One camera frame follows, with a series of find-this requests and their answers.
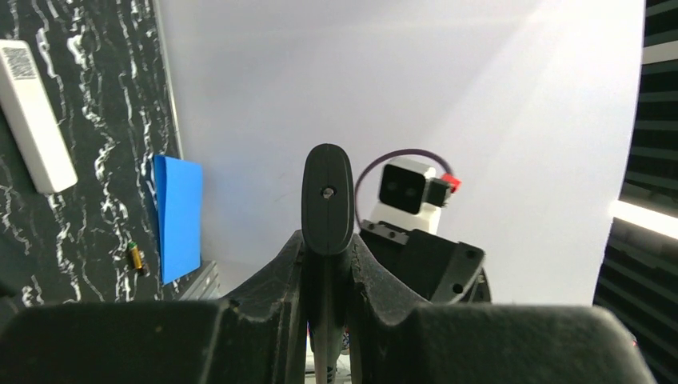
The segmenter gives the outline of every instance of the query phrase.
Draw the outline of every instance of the blue folder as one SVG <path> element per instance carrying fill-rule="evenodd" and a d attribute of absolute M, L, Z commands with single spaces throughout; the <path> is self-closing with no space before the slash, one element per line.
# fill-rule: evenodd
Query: blue folder
<path fill-rule="evenodd" d="M 162 283 L 168 284 L 200 267 L 200 165 L 156 155 L 155 186 L 160 229 Z"/>

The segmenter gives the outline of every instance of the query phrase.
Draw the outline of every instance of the white backdrop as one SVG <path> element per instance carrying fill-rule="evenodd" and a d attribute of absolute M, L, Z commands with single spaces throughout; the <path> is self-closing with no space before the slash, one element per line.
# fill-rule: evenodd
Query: white backdrop
<path fill-rule="evenodd" d="M 184 154 L 205 167 L 205 258 L 254 271 L 275 256 L 316 144 L 343 146 L 355 177 L 420 147 L 463 181 L 439 235 L 486 250 L 496 302 L 591 303 L 643 1 L 160 3 Z M 231 286 L 248 273 L 226 272 Z"/>

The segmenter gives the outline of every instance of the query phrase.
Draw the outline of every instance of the purple cable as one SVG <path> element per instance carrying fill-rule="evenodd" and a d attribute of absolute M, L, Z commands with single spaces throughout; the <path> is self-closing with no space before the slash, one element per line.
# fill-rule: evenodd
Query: purple cable
<path fill-rule="evenodd" d="M 382 164 L 386 160 L 390 160 L 392 158 L 397 158 L 398 156 L 422 156 L 425 158 L 430 158 L 434 162 L 437 162 L 445 171 L 446 174 L 450 174 L 451 176 L 454 176 L 454 173 L 452 172 L 452 167 L 449 166 L 449 164 L 440 156 L 437 154 L 434 154 L 433 152 L 427 151 L 427 150 L 418 150 L 418 149 L 405 149 L 405 150 L 395 150 L 393 152 L 388 152 L 384 156 L 379 157 L 377 160 L 371 162 L 365 170 L 362 171 L 360 177 L 356 181 L 356 187 L 355 187 L 355 198 L 354 198 L 354 203 L 355 203 L 355 209 L 356 209 L 356 220 L 358 220 L 358 225 L 361 224 L 361 218 L 360 215 L 358 214 L 358 191 L 360 189 L 360 184 L 362 183 L 363 178 L 367 176 L 367 174 L 373 170 L 376 166 L 379 164 Z"/>

